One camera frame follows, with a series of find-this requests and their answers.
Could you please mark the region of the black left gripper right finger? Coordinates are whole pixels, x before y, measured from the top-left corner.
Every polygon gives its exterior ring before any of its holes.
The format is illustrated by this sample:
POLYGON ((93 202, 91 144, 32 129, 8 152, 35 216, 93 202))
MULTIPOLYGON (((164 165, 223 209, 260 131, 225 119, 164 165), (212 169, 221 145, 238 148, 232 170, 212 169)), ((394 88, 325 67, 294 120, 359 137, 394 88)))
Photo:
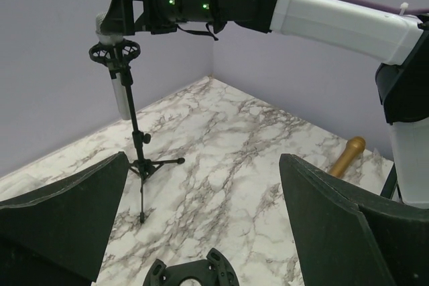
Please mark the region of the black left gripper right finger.
POLYGON ((280 157, 286 208, 306 285, 427 285, 428 211, 280 157))

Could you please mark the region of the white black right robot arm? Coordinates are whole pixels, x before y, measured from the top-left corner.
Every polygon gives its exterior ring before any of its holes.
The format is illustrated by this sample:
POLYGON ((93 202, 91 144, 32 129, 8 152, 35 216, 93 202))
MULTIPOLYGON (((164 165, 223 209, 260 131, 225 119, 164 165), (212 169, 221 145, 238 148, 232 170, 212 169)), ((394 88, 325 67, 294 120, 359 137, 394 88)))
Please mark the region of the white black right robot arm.
POLYGON ((428 207, 428 11, 407 3, 386 7, 360 0, 111 0, 96 18, 90 58, 110 72, 122 119, 135 117, 129 62, 139 31, 174 33, 202 22, 215 38, 228 22, 295 35, 375 58, 375 81, 397 175, 395 192, 409 206, 428 207))

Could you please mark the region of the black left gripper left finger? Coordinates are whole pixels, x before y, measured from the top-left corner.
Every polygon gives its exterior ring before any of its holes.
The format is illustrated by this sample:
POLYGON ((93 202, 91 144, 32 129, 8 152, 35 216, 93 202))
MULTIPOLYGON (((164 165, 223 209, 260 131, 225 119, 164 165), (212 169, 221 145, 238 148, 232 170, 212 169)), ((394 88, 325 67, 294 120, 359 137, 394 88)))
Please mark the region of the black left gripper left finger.
POLYGON ((2 285, 91 285, 129 168, 123 152, 1 202, 2 285))

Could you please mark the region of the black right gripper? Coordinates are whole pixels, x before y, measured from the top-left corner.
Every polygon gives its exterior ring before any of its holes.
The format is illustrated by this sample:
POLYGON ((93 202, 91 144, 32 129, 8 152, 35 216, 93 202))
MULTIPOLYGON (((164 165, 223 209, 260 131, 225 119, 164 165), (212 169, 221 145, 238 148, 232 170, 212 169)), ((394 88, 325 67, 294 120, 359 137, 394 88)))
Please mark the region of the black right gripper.
POLYGON ((187 32, 214 37, 221 31, 218 0, 135 0, 143 3, 143 13, 134 23, 133 0, 111 0, 101 23, 105 35, 134 35, 146 31, 153 35, 173 33, 188 22, 202 22, 206 31, 187 32))

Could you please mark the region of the gold microphone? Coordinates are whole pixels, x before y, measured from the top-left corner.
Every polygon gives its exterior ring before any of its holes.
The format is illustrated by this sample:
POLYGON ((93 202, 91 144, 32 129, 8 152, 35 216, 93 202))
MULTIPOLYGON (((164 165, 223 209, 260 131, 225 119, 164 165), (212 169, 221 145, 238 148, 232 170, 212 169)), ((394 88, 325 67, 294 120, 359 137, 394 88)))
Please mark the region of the gold microphone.
POLYGON ((366 141, 362 137, 349 139, 339 158, 329 169, 328 173, 334 177, 342 178, 346 170, 352 165, 354 160, 364 152, 366 141))

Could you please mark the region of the silver microphone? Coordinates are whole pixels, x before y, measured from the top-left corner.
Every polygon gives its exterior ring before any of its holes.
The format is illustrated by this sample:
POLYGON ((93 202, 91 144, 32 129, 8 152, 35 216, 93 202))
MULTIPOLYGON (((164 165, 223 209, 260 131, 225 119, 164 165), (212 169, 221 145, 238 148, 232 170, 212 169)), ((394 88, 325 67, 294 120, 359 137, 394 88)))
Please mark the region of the silver microphone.
MULTIPOLYGON (((121 43, 124 38, 122 35, 114 35, 114 34, 103 34, 101 31, 101 24, 106 17, 106 12, 101 12, 96 16, 96 35, 102 43, 102 45, 109 46, 113 50, 113 54, 111 54, 111 57, 114 59, 117 59, 117 45, 121 43)), ((125 87, 121 83, 121 75, 120 73, 116 73, 113 76, 111 76, 111 82, 113 85, 113 90, 115 93, 115 99, 117 102, 117 107, 119 109, 119 114, 121 118, 125 121, 128 121, 131 119, 131 113, 129 110, 129 105, 127 101, 127 93, 125 87)))

